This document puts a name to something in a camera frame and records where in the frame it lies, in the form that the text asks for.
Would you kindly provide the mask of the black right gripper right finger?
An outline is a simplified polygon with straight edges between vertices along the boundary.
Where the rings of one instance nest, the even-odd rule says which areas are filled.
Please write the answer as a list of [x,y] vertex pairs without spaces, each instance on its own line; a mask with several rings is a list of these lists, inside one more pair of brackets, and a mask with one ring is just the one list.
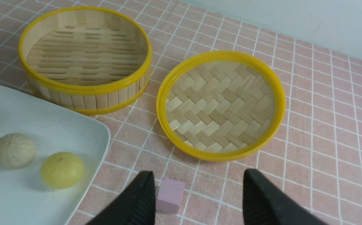
[[244,172],[242,196],[245,225],[326,225],[255,168]]

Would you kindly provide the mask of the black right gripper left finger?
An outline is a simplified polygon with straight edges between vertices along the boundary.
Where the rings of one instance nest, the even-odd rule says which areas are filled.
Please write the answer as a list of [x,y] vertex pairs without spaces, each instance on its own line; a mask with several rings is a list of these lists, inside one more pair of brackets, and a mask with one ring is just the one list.
[[155,178],[142,171],[88,225],[153,225],[156,216]]

